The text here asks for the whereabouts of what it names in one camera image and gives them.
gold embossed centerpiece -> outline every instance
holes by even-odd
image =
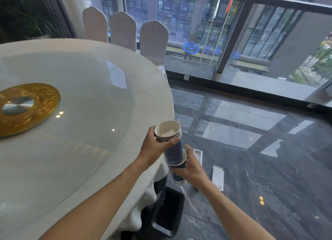
[[[24,132],[52,115],[59,91],[44,83],[27,83],[0,91],[0,137]]]

silver metal disc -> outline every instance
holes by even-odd
[[[29,96],[15,97],[2,107],[2,112],[5,115],[13,116],[27,111],[33,105],[34,100]]]

round table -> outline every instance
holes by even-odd
[[[43,123],[0,139],[0,239],[38,239],[134,161],[148,127],[174,115],[157,67],[103,42],[0,45],[0,90],[23,83],[50,84],[61,101]],[[160,157],[140,176],[102,239],[140,228],[141,210],[156,200],[153,182],[167,171]]]

chair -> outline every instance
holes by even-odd
[[[168,29],[157,20],[145,22],[140,31],[140,54],[155,64],[167,79],[165,55],[168,43]]]
[[[136,52],[137,24],[133,17],[125,12],[116,12],[110,16],[110,41]]]
[[[82,12],[85,38],[108,43],[107,18],[96,7],[85,8]]]

person's right hand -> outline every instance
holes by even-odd
[[[206,181],[209,181],[201,163],[196,158],[195,154],[193,153],[193,149],[185,145],[186,152],[188,154],[188,163],[185,168],[171,168],[171,171],[176,175],[180,175],[186,181],[188,181],[191,185],[195,188],[200,190]]]

